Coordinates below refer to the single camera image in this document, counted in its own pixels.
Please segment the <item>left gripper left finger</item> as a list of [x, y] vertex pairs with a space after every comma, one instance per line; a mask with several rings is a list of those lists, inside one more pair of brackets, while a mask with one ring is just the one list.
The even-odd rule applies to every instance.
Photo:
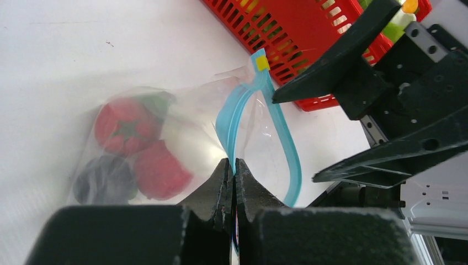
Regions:
[[189, 207], [215, 231], [232, 233], [234, 175], [229, 160], [220, 160], [211, 176], [179, 205]]

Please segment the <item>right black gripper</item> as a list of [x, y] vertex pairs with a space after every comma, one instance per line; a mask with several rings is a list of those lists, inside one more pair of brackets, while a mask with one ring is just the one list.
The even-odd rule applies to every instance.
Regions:
[[441, 23], [411, 23], [374, 66], [360, 59], [397, 11], [372, 1], [305, 72], [276, 90], [274, 104], [332, 94], [376, 146], [316, 173], [391, 188], [467, 152], [467, 45]]

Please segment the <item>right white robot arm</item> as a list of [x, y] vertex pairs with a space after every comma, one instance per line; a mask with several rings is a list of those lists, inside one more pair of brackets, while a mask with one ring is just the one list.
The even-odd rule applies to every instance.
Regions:
[[373, 1], [274, 103], [332, 94], [370, 148], [313, 181], [337, 182], [316, 205], [378, 207], [404, 220], [417, 252], [443, 264], [437, 239], [467, 242], [467, 2], [442, 1], [372, 65], [363, 56], [402, 8]]

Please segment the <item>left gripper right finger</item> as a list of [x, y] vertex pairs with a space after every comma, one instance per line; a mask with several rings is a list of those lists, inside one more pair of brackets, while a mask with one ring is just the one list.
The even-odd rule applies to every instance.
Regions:
[[243, 159], [235, 162], [233, 175], [234, 228], [232, 239], [240, 241], [239, 228], [250, 224], [263, 208], [284, 208], [286, 205], [260, 184]]

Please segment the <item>red toy tomato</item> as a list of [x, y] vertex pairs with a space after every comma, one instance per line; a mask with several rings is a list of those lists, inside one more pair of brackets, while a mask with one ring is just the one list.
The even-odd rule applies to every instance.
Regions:
[[148, 148], [161, 135], [162, 122], [131, 98], [113, 100], [101, 108], [94, 137], [106, 151], [128, 157]]

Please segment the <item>dark purple toy mangosteen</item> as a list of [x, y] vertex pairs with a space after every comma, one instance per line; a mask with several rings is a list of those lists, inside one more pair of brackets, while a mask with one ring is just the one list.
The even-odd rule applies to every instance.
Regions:
[[90, 160], [72, 187], [75, 200], [82, 205], [127, 204], [136, 197], [135, 174], [128, 161], [104, 155]]

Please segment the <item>clear zip top bag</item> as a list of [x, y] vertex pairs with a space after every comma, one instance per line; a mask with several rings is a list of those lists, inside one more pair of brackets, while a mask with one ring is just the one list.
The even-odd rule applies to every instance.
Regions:
[[[239, 228], [240, 241], [234, 242], [234, 213], [232, 233], [227, 234], [209, 228], [189, 207], [179, 203], [211, 176], [223, 158], [229, 160], [233, 175], [236, 160], [243, 159], [254, 178], [281, 202], [286, 206], [296, 203], [301, 166], [284, 114], [272, 103], [273, 92], [269, 64], [251, 55], [244, 67], [199, 87], [137, 87], [107, 99], [97, 115], [113, 100], [141, 102], [162, 122], [158, 140], [165, 141], [167, 149], [194, 178], [185, 190], [168, 200], [149, 199], [137, 186], [136, 197], [127, 204], [79, 204], [72, 187], [85, 165], [104, 155], [119, 156], [97, 143], [96, 116], [72, 177], [71, 206], [63, 211], [65, 230], [56, 262], [228, 264], [235, 251], [240, 264], [260, 264], [262, 252], [252, 222]], [[135, 160], [142, 151], [119, 157], [126, 159], [134, 172]]]

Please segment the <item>red toy pomegranate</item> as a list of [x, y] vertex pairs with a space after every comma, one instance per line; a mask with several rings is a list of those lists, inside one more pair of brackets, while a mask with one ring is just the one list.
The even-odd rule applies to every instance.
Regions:
[[180, 194], [194, 175], [167, 149], [163, 140], [155, 141], [140, 153], [134, 163], [139, 191], [149, 199], [168, 200]]

